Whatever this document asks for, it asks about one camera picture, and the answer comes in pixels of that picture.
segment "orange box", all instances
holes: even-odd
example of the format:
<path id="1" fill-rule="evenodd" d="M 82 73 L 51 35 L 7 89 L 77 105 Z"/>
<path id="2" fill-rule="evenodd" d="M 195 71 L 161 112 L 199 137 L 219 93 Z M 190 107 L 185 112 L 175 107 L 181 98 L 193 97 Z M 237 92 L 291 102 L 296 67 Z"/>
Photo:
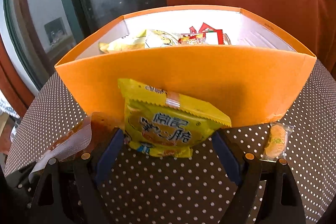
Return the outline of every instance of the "orange box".
<path id="1" fill-rule="evenodd" d="M 227 45 L 149 48 L 102 54 L 98 43 L 157 29 L 186 33 L 205 22 L 222 29 Z M 233 127 L 272 122 L 300 93 L 316 56 L 271 22 L 241 8 L 183 5 L 120 16 L 84 39 L 56 65 L 87 114 L 124 118 L 118 78 L 192 96 L 227 114 Z"/>

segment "polka dot tablecloth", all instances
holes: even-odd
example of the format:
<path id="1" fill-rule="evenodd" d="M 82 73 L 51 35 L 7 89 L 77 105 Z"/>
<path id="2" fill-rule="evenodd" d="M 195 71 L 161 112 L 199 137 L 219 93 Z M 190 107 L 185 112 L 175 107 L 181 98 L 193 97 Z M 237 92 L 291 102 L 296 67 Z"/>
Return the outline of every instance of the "polka dot tablecloth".
<path id="1" fill-rule="evenodd" d="M 336 193 L 336 82 L 320 61 L 280 122 L 294 127 L 286 158 L 297 181 L 307 223 L 323 215 Z M 57 74 L 31 104 L 12 144 L 5 175 L 39 159 L 85 116 Z M 260 157 L 269 125 L 226 131 L 245 152 Z M 262 201 L 260 186 L 247 223 L 254 223 Z M 124 146 L 109 179 L 99 186 L 115 223 L 218 223 L 236 186 L 227 178 L 211 139 L 194 147 L 192 158 L 154 158 Z"/>

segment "brown tablecloth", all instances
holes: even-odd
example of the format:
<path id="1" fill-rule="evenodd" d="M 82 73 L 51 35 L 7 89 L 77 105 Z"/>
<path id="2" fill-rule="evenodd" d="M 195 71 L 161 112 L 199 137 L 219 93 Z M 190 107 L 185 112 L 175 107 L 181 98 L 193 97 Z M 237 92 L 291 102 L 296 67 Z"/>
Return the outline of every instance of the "brown tablecloth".
<path id="1" fill-rule="evenodd" d="M 335 196 L 336 82 L 320 63 L 281 122 L 293 125 L 286 158 L 301 193 L 306 222 L 323 215 Z M 5 175 L 37 160 L 85 117 L 57 74 L 31 104 L 7 159 Z M 226 131 L 230 140 L 260 157 L 269 133 L 261 124 Z M 248 223 L 257 216 L 261 182 Z M 211 141 L 194 147 L 190 159 L 149 157 L 128 147 L 120 152 L 110 178 L 99 186 L 116 223 L 217 223 L 236 191 Z"/>

